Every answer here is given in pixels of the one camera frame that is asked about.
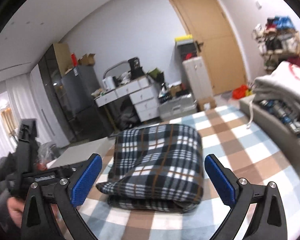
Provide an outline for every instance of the refrigerator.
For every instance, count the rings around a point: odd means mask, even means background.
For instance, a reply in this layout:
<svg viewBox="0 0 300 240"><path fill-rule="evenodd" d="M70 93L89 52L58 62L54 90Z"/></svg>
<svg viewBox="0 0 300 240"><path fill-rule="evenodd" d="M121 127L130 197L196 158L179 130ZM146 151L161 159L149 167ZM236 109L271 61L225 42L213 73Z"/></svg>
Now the refrigerator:
<svg viewBox="0 0 300 240"><path fill-rule="evenodd" d="M91 95L100 88L92 66L76 66L62 77L71 110L89 140L110 136L113 128L105 109L98 107Z"/></svg>

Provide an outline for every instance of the blue gripper pad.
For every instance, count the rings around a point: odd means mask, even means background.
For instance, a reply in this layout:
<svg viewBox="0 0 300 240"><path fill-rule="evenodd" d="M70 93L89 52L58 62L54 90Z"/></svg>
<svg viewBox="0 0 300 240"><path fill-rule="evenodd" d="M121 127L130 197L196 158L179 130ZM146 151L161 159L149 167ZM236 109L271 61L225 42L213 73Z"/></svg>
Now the blue gripper pad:
<svg viewBox="0 0 300 240"><path fill-rule="evenodd" d="M221 169L210 156L205 158L204 167L224 205L233 207L235 191Z"/></svg>
<svg viewBox="0 0 300 240"><path fill-rule="evenodd" d="M96 155L72 189L71 203L74 207L84 203L101 169L102 158L100 155Z"/></svg>

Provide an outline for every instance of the desk leg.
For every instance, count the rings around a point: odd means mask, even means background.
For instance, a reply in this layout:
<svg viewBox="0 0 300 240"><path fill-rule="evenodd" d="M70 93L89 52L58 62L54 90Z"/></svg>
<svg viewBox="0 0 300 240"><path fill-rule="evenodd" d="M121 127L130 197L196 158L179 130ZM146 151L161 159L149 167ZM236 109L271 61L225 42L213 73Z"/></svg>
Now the desk leg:
<svg viewBox="0 0 300 240"><path fill-rule="evenodd" d="M115 133L120 132L120 130L116 127L116 125L115 125L115 123L114 123L114 120L113 120L113 118L112 118L112 116L111 116L111 114L110 114L108 108L106 107L106 105L104 105L103 107L105 108L107 117L108 117L108 119L109 119L109 121L110 121L112 127L114 128L114 132L115 132Z"/></svg>

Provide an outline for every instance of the gray storage box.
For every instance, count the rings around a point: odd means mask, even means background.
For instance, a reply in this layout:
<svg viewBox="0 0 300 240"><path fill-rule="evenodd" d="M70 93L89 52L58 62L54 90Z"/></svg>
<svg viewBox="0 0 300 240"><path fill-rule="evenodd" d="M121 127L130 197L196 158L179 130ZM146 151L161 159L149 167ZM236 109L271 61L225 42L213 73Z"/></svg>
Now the gray storage box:
<svg viewBox="0 0 300 240"><path fill-rule="evenodd" d="M184 95L179 98L169 100L158 106L160 118L169 121L197 112L197 101L192 94Z"/></svg>

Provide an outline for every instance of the drawer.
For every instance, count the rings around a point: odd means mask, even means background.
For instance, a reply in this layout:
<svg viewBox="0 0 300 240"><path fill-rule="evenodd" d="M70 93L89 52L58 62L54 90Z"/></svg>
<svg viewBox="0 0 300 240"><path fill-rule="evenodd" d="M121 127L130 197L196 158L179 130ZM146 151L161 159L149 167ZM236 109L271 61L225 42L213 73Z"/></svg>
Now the drawer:
<svg viewBox="0 0 300 240"><path fill-rule="evenodd" d="M150 85L149 80L144 77L138 80L140 88L146 88Z"/></svg>
<svg viewBox="0 0 300 240"><path fill-rule="evenodd" d="M150 110L146 110L138 113L141 122L148 121L150 119L159 117L158 108L152 108Z"/></svg>
<svg viewBox="0 0 300 240"><path fill-rule="evenodd" d="M136 104L134 107L137 110L137 112L143 112L152 108L157 108L159 106L159 102L155 99L149 99L146 101L143 101L141 103Z"/></svg>
<svg viewBox="0 0 300 240"><path fill-rule="evenodd" d="M137 103L146 101L148 99L155 98L155 97L156 96L154 94L153 87L148 87L148 88L142 89L142 90L130 95L131 102L134 105L136 105Z"/></svg>
<svg viewBox="0 0 300 240"><path fill-rule="evenodd" d="M112 101L115 101L116 99L118 99L118 97L116 93L112 91L110 93L105 94L104 96L97 98L96 102L98 106L104 106Z"/></svg>
<svg viewBox="0 0 300 240"><path fill-rule="evenodd" d="M138 81L133 81L123 87L117 88L115 91L118 95L118 98L121 98L138 90L140 90Z"/></svg>

